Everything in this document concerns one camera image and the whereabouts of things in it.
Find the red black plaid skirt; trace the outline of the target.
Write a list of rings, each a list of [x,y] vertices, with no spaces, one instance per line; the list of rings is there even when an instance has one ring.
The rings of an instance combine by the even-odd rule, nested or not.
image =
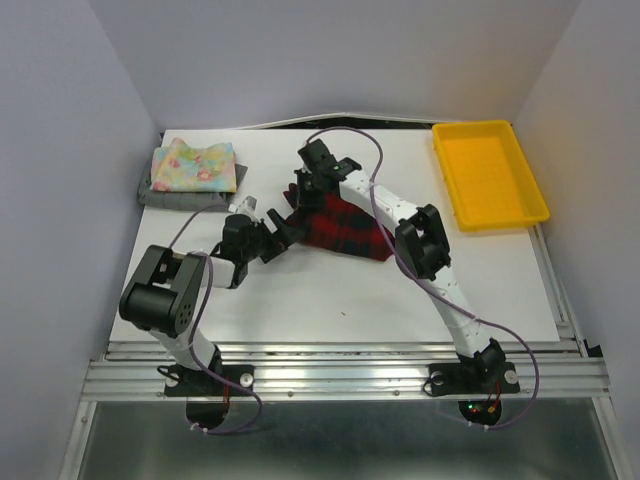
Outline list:
[[[378,262],[392,255],[374,218],[361,208],[327,194],[319,209],[300,209],[297,185],[293,183],[283,196],[293,209],[286,222],[304,231],[303,245]]]

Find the grey pleated skirt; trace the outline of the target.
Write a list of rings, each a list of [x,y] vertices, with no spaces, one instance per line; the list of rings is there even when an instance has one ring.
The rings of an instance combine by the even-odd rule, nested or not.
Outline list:
[[[235,193],[211,192],[163,192],[151,189],[151,165],[148,161],[142,171],[137,200],[144,207],[179,212],[196,212],[206,210],[209,212],[226,212],[235,197]]]

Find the pastel floral skirt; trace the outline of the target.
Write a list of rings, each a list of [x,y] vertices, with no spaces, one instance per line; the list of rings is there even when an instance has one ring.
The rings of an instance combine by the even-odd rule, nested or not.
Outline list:
[[[194,148],[180,138],[156,148],[149,189],[177,193],[235,193],[238,187],[233,145],[217,143]]]

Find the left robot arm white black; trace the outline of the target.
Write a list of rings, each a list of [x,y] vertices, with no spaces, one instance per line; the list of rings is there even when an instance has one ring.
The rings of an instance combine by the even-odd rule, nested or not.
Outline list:
[[[120,318],[150,333],[174,357],[178,372],[165,375],[176,384],[189,382],[210,394],[232,383],[223,377],[219,348],[199,323],[213,289],[239,287],[252,261],[268,263],[305,236],[276,210],[267,215],[274,230],[248,212],[229,215],[211,252],[180,254],[172,245],[149,246],[124,288]]]

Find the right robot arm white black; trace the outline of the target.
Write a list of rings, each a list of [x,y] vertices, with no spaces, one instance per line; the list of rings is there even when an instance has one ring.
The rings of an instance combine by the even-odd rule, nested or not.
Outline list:
[[[471,313],[451,266],[451,248],[438,209],[417,206],[377,184],[351,158],[338,160],[320,139],[298,150],[298,204],[310,207],[329,194],[371,215],[396,264],[430,297],[446,326],[458,361],[429,367],[431,394],[492,391],[499,387],[506,355]]]

